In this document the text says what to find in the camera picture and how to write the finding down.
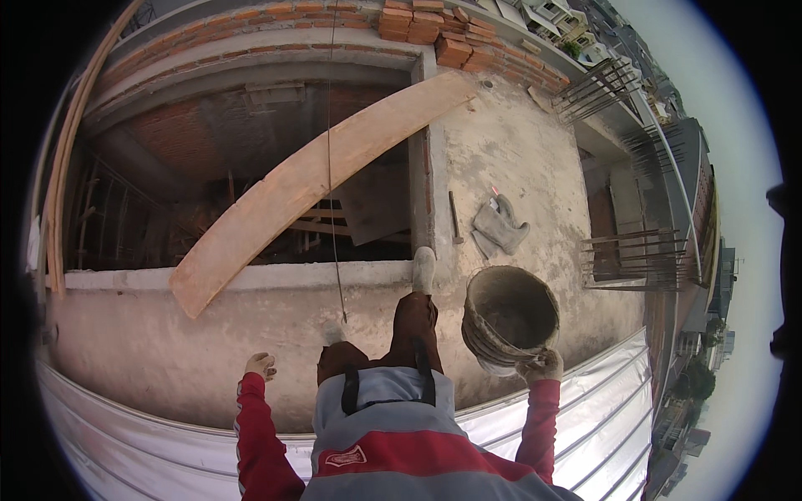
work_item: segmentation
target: hand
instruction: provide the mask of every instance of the hand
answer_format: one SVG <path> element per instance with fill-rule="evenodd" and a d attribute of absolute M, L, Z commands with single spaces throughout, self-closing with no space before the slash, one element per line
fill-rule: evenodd
<path fill-rule="evenodd" d="M 551 348 L 544 348 L 540 355 L 532 362 L 518 362 L 515 364 L 518 372 L 526 384 L 531 385 L 541 379 L 562 380 L 562 357 Z"/>
<path fill-rule="evenodd" d="M 245 373 L 255 372 L 262 376 L 265 382 L 269 382 L 272 381 L 273 376 L 276 375 L 276 370 L 273 368 L 273 364 L 275 363 L 275 357 L 266 353 L 255 354 L 249 358 L 248 363 L 245 364 Z"/>

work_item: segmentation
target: bucket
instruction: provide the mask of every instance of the bucket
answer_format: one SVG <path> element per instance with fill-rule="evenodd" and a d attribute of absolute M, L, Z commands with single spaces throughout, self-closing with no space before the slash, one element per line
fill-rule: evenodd
<path fill-rule="evenodd" d="M 533 361 L 559 328 L 554 295 L 528 271 L 491 266 L 468 282 L 462 338 L 490 374 L 515 374 L 516 362 Z"/>

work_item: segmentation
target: black strap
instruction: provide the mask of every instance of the black strap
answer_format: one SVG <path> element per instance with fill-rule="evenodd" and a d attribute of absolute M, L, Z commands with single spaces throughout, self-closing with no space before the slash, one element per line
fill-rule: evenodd
<path fill-rule="evenodd" d="M 359 396 L 359 372 L 352 364 L 348 364 L 345 374 L 346 382 L 342 387 L 340 406 L 342 406 L 342 412 L 346 413 L 346 416 L 350 416 L 356 412 L 356 399 Z"/>
<path fill-rule="evenodd" d="M 431 375 L 429 353 L 426 351 L 426 345 L 424 345 L 420 337 L 413 339 L 412 345 L 415 347 L 415 365 L 418 366 L 418 374 L 423 378 L 423 394 L 420 396 L 420 401 L 437 407 L 435 377 Z"/>
<path fill-rule="evenodd" d="M 429 354 L 426 351 L 426 345 L 420 337 L 412 340 L 412 345 L 415 348 L 415 365 L 418 367 L 418 374 L 423 378 L 423 394 L 420 398 L 416 398 L 409 402 L 422 402 L 427 403 L 432 407 L 437 407 L 437 395 L 435 393 L 435 377 L 431 374 L 431 365 L 429 365 Z M 346 416 L 350 416 L 357 411 L 356 401 L 359 396 L 359 372 L 356 367 L 349 364 L 345 368 L 346 381 L 342 387 L 342 398 L 340 399 L 340 406 L 342 412 Z M 383 400 L 378 402 L 368 402 L 365 406 L 370 407 L 377 403 L 387 402 L 404 402 L 404 400 Z"/>

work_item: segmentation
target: floor opening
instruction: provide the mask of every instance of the floor opening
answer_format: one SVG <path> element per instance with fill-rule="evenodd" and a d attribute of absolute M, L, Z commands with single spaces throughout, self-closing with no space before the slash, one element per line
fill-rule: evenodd
<path fill-rule="evenodd" d="M 240 85 L 146 111 L 81 148 L 68 269 L 175 266 L 222 213 L 287 157 L 394 85 Z M 409 260 L 410 160 L 402 143 L 357 172 L 251 265 Z"/>

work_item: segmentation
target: grey rubber boot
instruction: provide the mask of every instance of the grey rubber boot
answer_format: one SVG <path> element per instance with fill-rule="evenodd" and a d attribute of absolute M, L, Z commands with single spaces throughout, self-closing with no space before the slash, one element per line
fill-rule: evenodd
<path fill-rule="evenodd" d="M 509 256 L 515 254 L 518 246 L 529 234 L 529 223 L 514 228 L 493 207 L 482 204 L 473 218 L 473 227 L 482 232 L 491 242 L 498 244 Z"/>
<path fill-rule="evenodd" d="M 412 292 L 431 296 L 431 283 L 435 280 L 435 251 L 430 247 L 418 247 L 412 263 Z"/>
<path fill-rule="evenodd" d="M 339 323 L 333 320 L 327 320 L 326 323 L 323 324 L 323 339 L 326 342 L 326 346 L 331 346 L 345 341 L 346 334 L 342 331 L 342 327 Z"/>
<path fill-rule="evenodd" d="M 492 243 L 488 238 L 478 229 L 471 232 L 473 240 L 476 242 L 476 247 L 484 254 L 485 259 L 492 259 L 498 254 L 499 246 Z"/>

